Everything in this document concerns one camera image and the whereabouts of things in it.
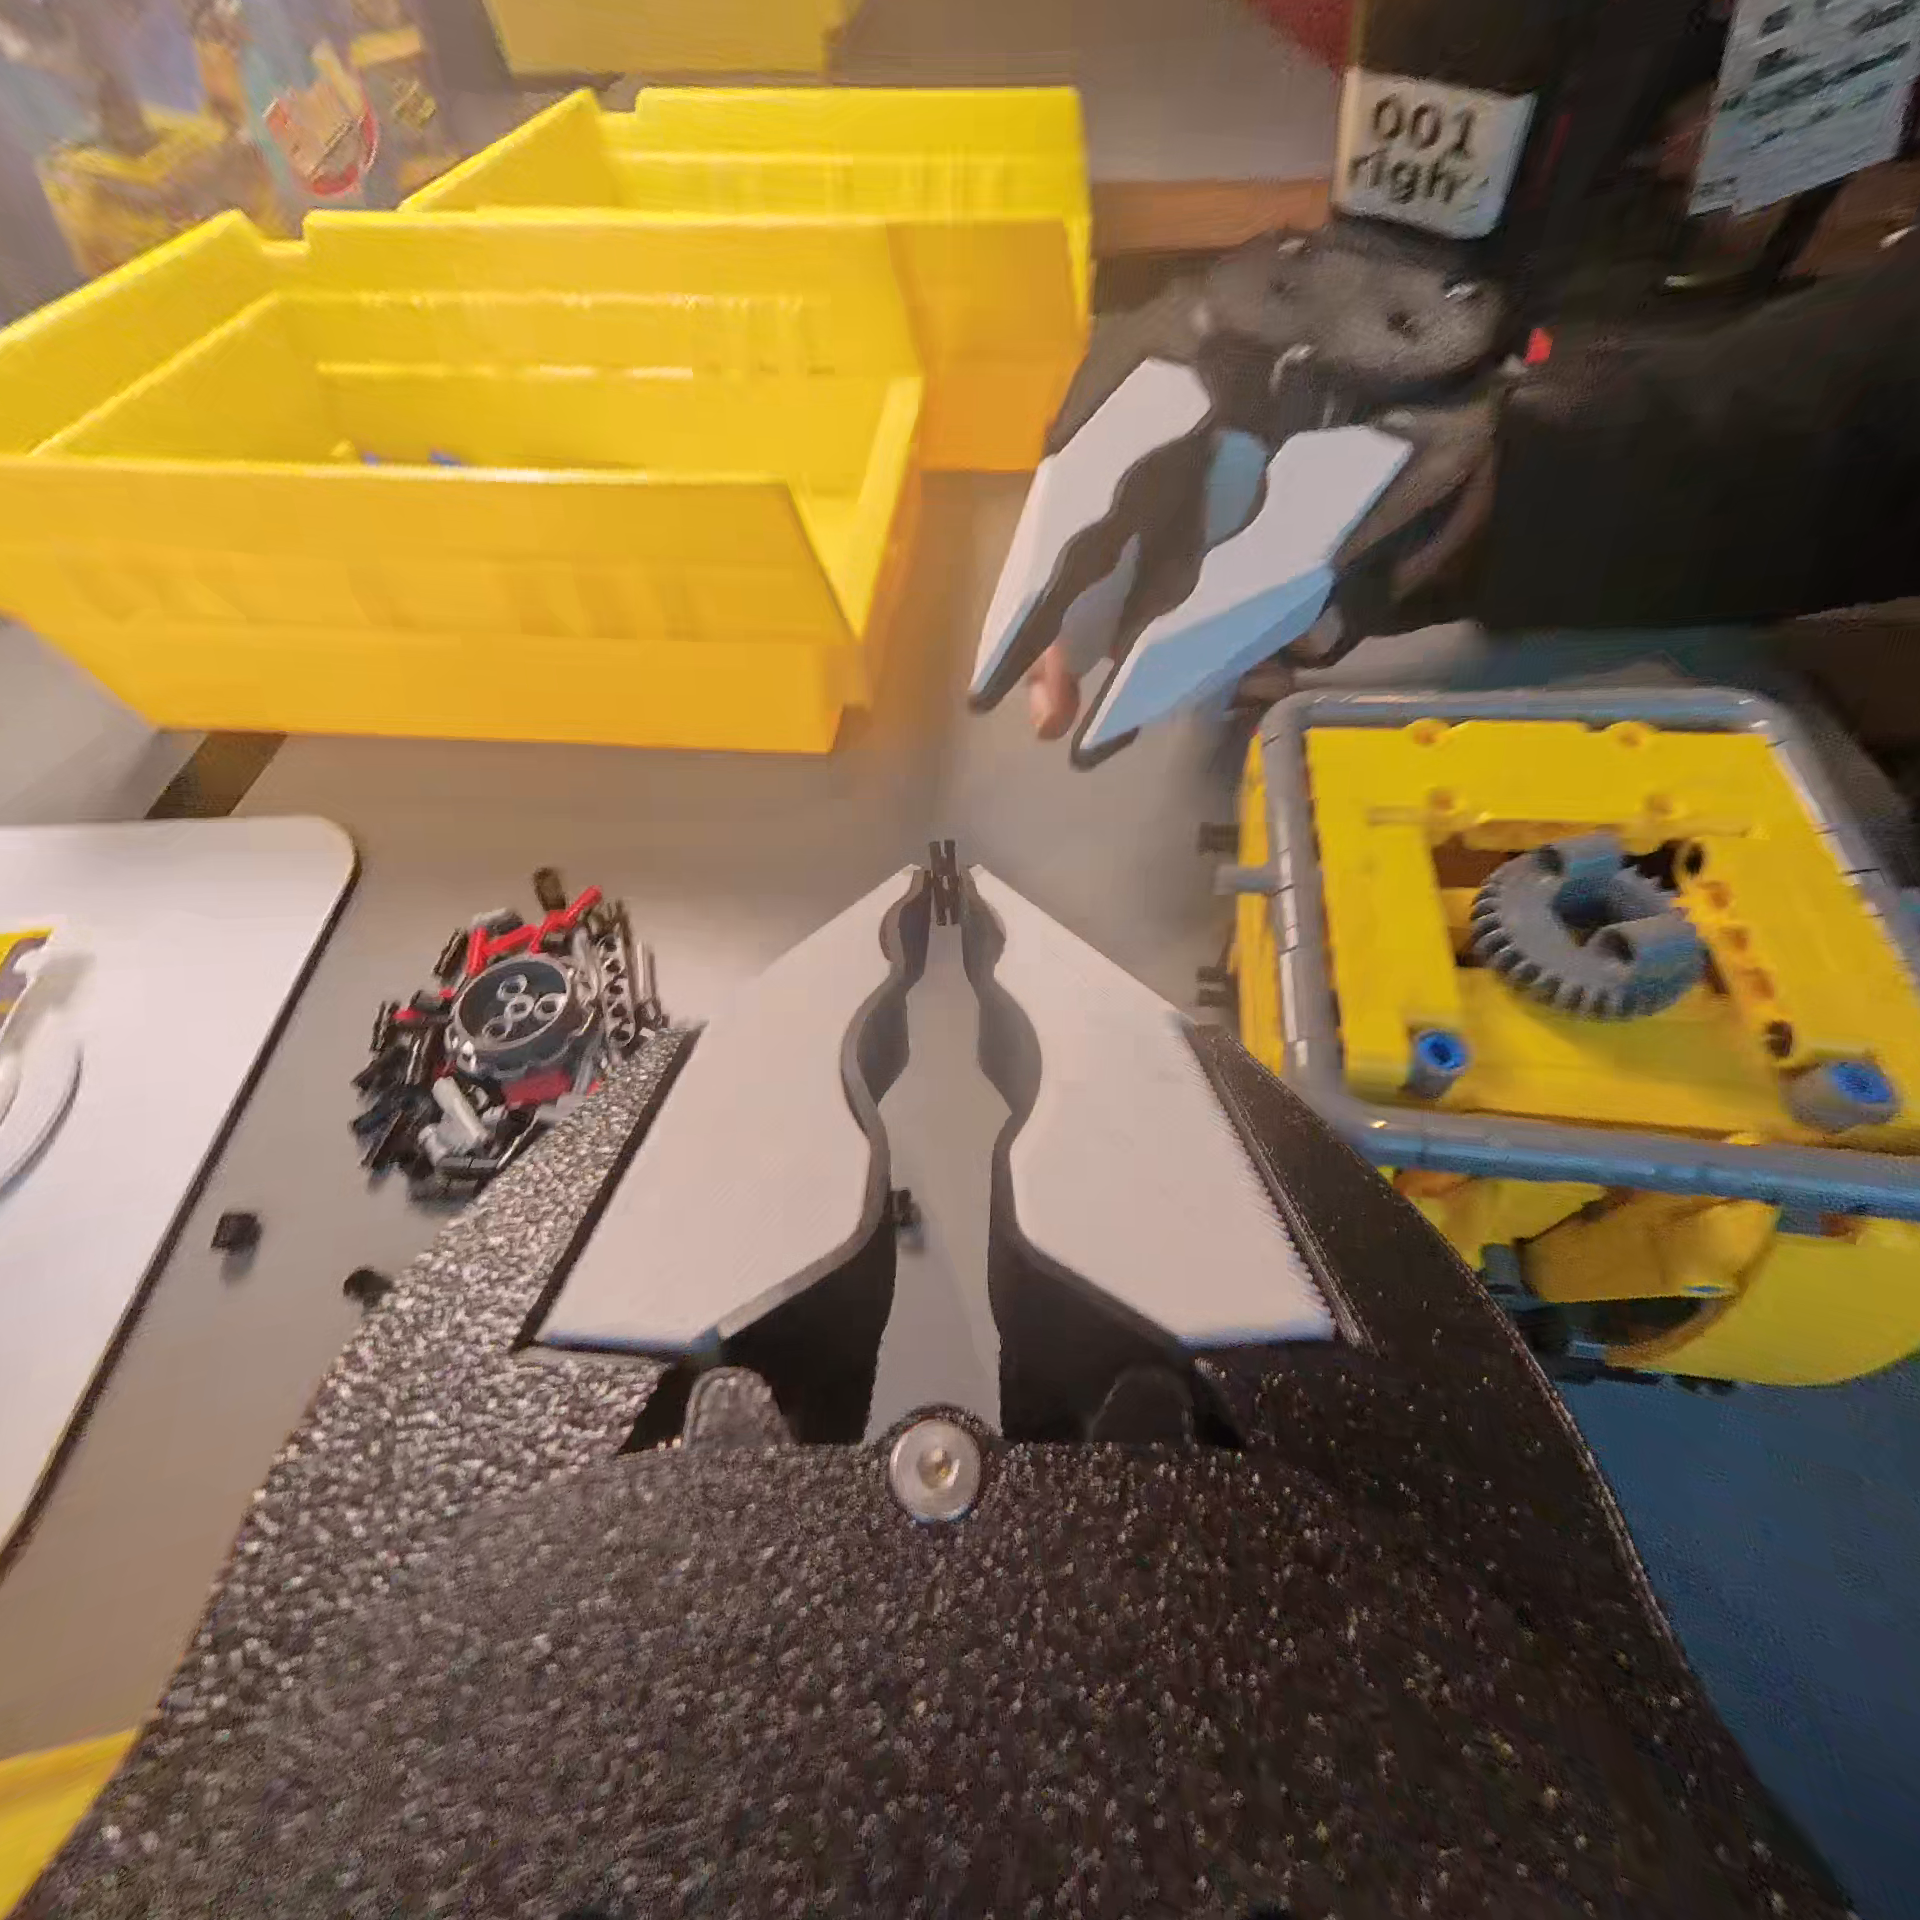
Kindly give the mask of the printed cardboard toy box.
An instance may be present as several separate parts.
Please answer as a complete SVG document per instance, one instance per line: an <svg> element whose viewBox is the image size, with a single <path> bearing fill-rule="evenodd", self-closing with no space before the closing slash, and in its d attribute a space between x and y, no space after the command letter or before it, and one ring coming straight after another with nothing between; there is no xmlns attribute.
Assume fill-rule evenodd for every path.
<svg viewBox="0 0 1920 1920"><path fill-rule="evenodd" d="M112 274L201 215L293 235L400 211L505 86L488 12L436 0L7 0L0 304Z"/></svg>

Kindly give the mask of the yellow toy brick vehicle model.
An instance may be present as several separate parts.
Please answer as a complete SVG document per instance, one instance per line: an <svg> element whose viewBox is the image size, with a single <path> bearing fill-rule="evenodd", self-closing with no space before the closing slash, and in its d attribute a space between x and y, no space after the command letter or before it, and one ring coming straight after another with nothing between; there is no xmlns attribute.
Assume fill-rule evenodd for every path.
<svg viewBox="0 0 1920 1920"><path fill-rule="evenodd" d="M1841 1389L1920 1346L1914 894L1733 684L1291 692L1230 1006L1555 1374Z"/></svg>

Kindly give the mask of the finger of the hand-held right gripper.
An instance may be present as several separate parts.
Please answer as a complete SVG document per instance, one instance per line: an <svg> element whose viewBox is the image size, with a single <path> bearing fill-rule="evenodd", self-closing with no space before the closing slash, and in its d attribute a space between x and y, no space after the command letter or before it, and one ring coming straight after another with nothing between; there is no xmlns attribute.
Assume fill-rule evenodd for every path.
<svg viewBox="0 0 1920 1920"><path fill-rule="evenodd" d="M1416 440L1377 422L1291 433L1261 459L1258 512L1214 539L1185 580L1140 580L1150 597L1125 616L1116 661L1070 739L1070 760L1115 760L1140 727L1238 684L1258 653L1302 645L1330 589L1338 549L1392 494Z"/></svg>
<svg viewBox="0 0 1920 1920"><path fill-rule="evenodd" d="M1040 452L989 616L973 645L966 708L989 716L1048 653L1070 604L1115 580L1135 539L1116 494L1199 440L1214 397L1185 358L1140 358L1057 452Z"/></svg>

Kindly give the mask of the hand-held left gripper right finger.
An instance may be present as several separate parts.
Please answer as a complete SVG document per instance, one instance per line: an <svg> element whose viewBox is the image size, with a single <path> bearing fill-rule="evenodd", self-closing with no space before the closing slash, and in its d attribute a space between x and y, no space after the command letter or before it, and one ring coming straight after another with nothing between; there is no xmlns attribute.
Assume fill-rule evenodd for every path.
<svg viewBox="0 0 1920 1920"><path fill-rule="evenodd" d="M1098 1415L1125 1374L1338 1341L1199 1026L993 873L958 882L980 1077L1007 1097L989 1313L1007 1415Z"/></svg>

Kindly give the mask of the yellow printed sticker sheet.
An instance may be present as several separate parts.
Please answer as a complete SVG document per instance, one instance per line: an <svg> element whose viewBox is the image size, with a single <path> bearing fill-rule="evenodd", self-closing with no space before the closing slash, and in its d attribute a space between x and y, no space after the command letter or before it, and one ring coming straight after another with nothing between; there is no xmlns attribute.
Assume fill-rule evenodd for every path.
<svg viewBox="0 0 1920 1920"><path fill-rule="evenodd" d="M0 932L0 1196L29 1182L79 1097L79 983L87 949L66 925Z"/></svg>

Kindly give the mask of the yellow storage bin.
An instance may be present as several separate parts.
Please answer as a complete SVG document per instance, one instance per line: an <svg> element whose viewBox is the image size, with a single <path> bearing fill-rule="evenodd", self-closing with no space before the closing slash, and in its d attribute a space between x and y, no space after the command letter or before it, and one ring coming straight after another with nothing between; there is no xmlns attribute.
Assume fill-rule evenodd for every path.
<svg viewBox="0 0 1920 1920"><path fill-rule="evenodd" d="M484 0L515 79L818 79L858 0Z"/></svg>
<svg viewBox="0 0 1920 1920"><path fill-rule="evenodd" d="M878 224L926 358L930 471L1029 471L1093 343L1079 86L561 97L408 211Z"/></svg>
<svg viewBox="0 0 1920 1920"><path fill-rule="evenodd" d="M916 537L887 224L210 215L0 336L0 604L157 727L841 744Z"/></svg>

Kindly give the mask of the grey desk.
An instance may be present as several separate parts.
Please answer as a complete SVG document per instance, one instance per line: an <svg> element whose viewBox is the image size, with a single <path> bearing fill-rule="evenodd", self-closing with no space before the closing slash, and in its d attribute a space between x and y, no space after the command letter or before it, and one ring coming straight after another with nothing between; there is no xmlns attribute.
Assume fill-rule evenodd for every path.
<svg viewBox="0 0 1920 1920"><path fill-rule="evenodd" d="M364 882L210 1165L185 1228L137 1298L87 1420L7 1559L7 1754L127 1733L181 1666L201 1592L279 1433L345 1346L351 1272L400 1279L453 1213L367 1182L345 1142L345 1077L373 996L408 987L453 910L505 903L545 862L638 903L662 1006L711 1014L735 983L955 830L1040 910L1079 925L1165 996L1194 996L1230 903L1194 849L1230 814L1230 724L1150 727L1102 771L1070 771L1018 708L966 716L958 679L989 604L1018 477L930 477L912 556L906 646L878 708L829 760L400 744L400 739L210 739L157 814L333 814ZM1367 645L1316 684L1496 684L1693 671L1813 708L1833 780L1914 882L1914 604L1826 616L1765 645L1490 645L1430 629ZM993 1086L973 1077L958 957L912 996L906 1182L926 1246L878 1341L877 1420L916 1401L993 1415L980 1293L980 1182ZM258 1213L258 1246L220 1255L220 1213Z"/></svg>

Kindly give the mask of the white book stand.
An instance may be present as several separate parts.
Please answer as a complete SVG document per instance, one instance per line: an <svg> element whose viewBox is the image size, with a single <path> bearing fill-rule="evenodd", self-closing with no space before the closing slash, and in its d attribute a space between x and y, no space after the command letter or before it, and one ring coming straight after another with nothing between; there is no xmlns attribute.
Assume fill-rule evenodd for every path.
<svg viewBox="0 0 1920 1920"><path fill-rule="evenodd" d="M0 1196L7 1559L345 884L351 838L322 814L0 830L7 932L54 914L87 949L79 1097L29 1182Z"/></svg>

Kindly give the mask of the pile of black brick parts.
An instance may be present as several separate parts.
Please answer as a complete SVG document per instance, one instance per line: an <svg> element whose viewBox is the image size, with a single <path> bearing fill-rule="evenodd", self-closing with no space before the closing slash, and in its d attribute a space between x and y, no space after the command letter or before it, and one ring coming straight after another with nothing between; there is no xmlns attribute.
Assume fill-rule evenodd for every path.
<svg viewBox="0 0 1920 1920"><path fill-rule="evenodd" d="M364 1179L464 1208L654 1032L654 949L627 903L545 865L538 914L453 925L427 987L373 1006L351 1069Z"/></svg>

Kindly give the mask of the blue storage bin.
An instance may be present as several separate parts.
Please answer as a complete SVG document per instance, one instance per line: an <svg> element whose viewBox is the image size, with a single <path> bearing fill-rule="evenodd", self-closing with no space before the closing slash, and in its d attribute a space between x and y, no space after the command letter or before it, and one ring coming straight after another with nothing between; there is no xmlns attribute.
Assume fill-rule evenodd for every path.
<svg viewBox="0 0 1920 1920"><path fill-rule="evenodd" d="M1559 1389L1719 1715L1866 1914L1920 1914L1920 1374Z"/></svg>

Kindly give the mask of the person's right forearm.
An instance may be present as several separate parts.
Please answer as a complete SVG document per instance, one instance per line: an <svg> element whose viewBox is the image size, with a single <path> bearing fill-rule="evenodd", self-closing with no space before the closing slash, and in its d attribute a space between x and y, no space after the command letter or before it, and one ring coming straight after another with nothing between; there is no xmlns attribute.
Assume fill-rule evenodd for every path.
<svg viewBox="0 0 1920 1920"><path fill-rule="evenodd" d="M1555 343L1389 409L1338 638L1741 629L1920 589L1920 235L1711 329Z"/></svg>

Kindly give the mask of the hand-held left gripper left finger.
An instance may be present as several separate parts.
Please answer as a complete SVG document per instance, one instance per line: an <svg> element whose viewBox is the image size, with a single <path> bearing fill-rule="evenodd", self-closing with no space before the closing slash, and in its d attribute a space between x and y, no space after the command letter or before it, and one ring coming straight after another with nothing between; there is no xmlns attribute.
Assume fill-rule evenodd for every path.
<svg viewBox="0 0 1920 1920"><path fill-rule="evenodd" d="M894 1313L878 1097L912 1058L930 903L926 865L887 873L692 1032L559 1279L545 1346L877 1389Z"/></svg>

